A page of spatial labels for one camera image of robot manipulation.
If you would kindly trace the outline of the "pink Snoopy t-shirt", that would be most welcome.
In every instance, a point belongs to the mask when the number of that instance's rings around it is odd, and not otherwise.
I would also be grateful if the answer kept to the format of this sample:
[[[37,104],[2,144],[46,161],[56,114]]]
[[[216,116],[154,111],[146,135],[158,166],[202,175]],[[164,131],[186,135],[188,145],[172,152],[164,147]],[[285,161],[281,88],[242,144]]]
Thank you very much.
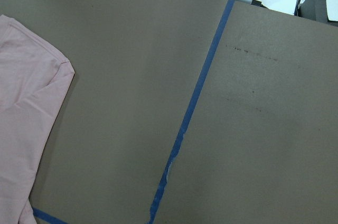
[[[58,49],[1,16],[1,223],[35,223],[29,195],[73,76]]]

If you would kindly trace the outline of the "black box with label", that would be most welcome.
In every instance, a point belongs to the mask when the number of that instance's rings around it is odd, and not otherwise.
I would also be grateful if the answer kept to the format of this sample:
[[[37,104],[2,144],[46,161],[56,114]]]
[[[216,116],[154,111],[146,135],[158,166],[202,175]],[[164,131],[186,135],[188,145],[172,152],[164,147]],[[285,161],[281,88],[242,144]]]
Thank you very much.
[[[337,0],[305,0],[299,7],[298,16],[337,26]]]

